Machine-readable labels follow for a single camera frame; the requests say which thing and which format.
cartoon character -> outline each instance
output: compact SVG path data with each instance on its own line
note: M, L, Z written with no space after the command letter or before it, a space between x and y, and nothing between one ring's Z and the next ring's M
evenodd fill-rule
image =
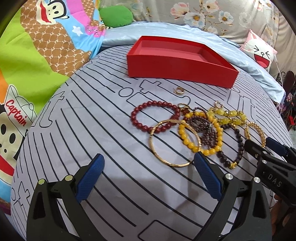
M47 4L44 0L38 0L36 3L36 20L41 24L56 24L55 19L67 19L66 5L62 0L49 0Z

dark brown beaded bracelet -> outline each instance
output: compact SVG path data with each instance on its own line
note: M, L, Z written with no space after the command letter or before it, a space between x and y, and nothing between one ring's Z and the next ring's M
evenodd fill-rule
M234 130L234 133L238 141L238 153L233 163L227 160L227 157L222 151L217 152L217 157L219 157L220 162L223 163L225 167L229 169L234 169L239 164L240 160L242 159L242 155L244 153L244 143L243 143L242 135L239 133L239 129L236 129L235 126L232 124L222 125L221 128L223 128L224 130L232 128Z
M175 114L169 118L171 120L178 120L180 117L180 108L177 107L176 105L173 105L172 103L169 103L166 101L161 102L161 101L156 101L156 100L145 102L145 103L139 105L138 107L136 107L131 113L132 124L137 129L141 129L143 132L150 133L151 130L153 129L153 127L152 126L151 127L144 126L142 123L138 122L138 120L136 119L136 115L139 113L139 111L141 111L147 107L150 107L150 106L167 107L167 108L172 109L173 111L175 111ZM176 125L176 123L168 122L164 126L161 126L160 128L159 127L156 128L155 133L165 132L166 130L170 129L171 126L174 126L174 125Z

gold bangle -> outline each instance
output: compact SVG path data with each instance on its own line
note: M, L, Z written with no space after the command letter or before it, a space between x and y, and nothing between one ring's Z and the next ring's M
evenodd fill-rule
M246 126L246 128L244 130L244 136L248 140L251 140L251 135L250 135L250 132L249 132L249 126L253 127L259 133L259 136L261 138L261 147L264 148L265 144L266 144L265 135L264 135L264 132L262 131L261 127L259 125L257 125L256 123L250 122L250 123L247 124L247 126Z
M196 133L196 131L195 131L190 125L188 125L188 124L186 123L186 121L184 121L184 120L163 120L163 121L159 122L155 127L153 127L153 129L152 129L151 132L150 132L150 136L149 136L149 147L150 147L150 149L152 150L153 154L154 154L154 155L155 155L155 156L156 156L161 162L163 162L164 164L166 164L166 165L168 165L168 166L170 166L170 167L185 167L185 166L188 166L190 163L193 162L193 160L190 161L190 162L188 162L188 163L185 163L185 164L173 164L173 163L170 163L170 162L168 162L168 161L162 159L162 158L157 154L157 152L156 152L156 150L155 150L155 148L154 148L154 146L153 146L152 137L153 137L153 134L154 134L156 128L159 127L160 125L162 125L163 123L166 123L166 122L172 122L172 123L182 124L182 125L186 126L186 127L187 127L187 128L188 128L188 129L189 129L189 130L195 135L195 137L196 137L196 139L197 139L197 141L198 141L198 148L199 148L199 150L201 150L202 142L201 142L200 137L198 136L198 134Z

red box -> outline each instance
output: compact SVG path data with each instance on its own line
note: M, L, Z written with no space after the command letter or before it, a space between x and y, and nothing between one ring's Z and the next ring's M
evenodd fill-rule
M127 54L129 77L187 80L231 88L238 71L208 46L142 36Z

cartoon face pillow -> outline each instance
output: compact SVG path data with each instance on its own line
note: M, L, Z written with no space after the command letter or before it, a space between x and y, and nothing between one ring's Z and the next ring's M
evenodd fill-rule
M274 55L277 51L267 44L262 38L254 34L250 29L246 42L240 50L256 61L261 67L269 72Z

